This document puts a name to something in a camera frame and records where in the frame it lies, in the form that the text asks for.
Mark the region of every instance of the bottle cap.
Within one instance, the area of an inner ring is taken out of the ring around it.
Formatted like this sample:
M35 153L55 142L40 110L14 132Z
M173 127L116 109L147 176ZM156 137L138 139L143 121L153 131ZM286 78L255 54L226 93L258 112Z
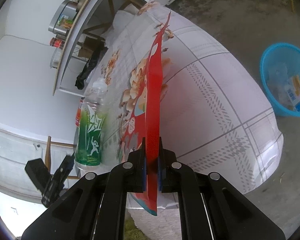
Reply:
M107 91L108 85L104 78L98 78L97 81L92 84L92 88L100 88L101 90Z

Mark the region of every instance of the blue trash can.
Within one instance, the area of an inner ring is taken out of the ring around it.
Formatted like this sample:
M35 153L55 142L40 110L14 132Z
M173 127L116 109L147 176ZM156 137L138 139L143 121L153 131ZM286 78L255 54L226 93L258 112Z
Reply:
M260 61L260 75L266 96L272 105L274 113L281 116L298 116L300 112L291 111L282 106L271 94L267 82L269 80L269 69L280 63L287 66L288 77L299 75L300 78L300 49L289 43L276 43L268 47Z

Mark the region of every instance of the gray floor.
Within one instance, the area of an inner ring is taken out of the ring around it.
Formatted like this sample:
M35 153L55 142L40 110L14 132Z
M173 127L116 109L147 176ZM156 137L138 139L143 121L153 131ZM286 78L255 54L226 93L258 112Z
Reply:
M290 0L177 0L171 8L223 44L260 84L259 60L267 46L300 47L300 2ZM300 118L278 117L284 134L280 165L260 187L246 194L288 238L300 225Z

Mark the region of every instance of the green label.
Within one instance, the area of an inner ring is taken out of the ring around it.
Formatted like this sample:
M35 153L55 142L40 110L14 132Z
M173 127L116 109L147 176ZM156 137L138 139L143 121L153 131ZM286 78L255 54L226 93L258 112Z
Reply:
M105 115L98 114L89 105L82 105L75 160L84 165L96 166L101 162L101 129Z

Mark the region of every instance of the green bottle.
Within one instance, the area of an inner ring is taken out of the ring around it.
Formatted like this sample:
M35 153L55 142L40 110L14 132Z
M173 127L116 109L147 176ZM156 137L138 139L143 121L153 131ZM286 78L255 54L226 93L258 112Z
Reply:
M98 78L92 85L81 106L79 141L75 151L75 165L84 173L93 171L102 161L102 126L107 114L104 97L107 84Z

